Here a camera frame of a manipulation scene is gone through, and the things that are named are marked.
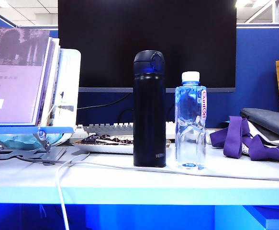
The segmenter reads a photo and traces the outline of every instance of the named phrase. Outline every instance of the black thermos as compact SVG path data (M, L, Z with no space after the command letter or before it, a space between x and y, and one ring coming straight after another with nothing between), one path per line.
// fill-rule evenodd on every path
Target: black thermos
M165 60L155 50L134 59L134 166L165 167Z

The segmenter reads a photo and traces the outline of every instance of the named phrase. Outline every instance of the bag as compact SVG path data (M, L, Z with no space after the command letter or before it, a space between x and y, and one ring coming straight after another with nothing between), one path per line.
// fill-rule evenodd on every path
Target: bag
M279 113L245 108L240 116L230 116L229 127L211 133L213 147L223 148L227 157L248 154L252 161L279 161Z

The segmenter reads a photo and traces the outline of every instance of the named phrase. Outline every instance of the purple lanyard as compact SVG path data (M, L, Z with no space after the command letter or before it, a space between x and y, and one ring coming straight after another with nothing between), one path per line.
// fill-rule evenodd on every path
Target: purple lanyard
M279 161L279 146L269 148L265 146L259 135L251 138L246 118L230 116L229 127L210 134L212 146L223 148L227 157L239 159L242 154L242 143L249 148L252 161L274 159Z

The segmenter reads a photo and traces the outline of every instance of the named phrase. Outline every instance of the plastic water bottle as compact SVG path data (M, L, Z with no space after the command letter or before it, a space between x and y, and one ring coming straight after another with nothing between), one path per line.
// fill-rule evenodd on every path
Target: plastic water bottle
M134 166L166 165L165 60L155 50L134 59Z
M207 97L199 80L199 72L184 72L183 85L175 91L176 160L180 168L205 167Z

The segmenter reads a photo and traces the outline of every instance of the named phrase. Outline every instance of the white bottle cap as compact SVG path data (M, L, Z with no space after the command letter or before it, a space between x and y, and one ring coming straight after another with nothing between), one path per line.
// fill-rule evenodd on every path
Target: white bottle cap
M200 81L200 73L196 71L182 73L182 83L187 81Z

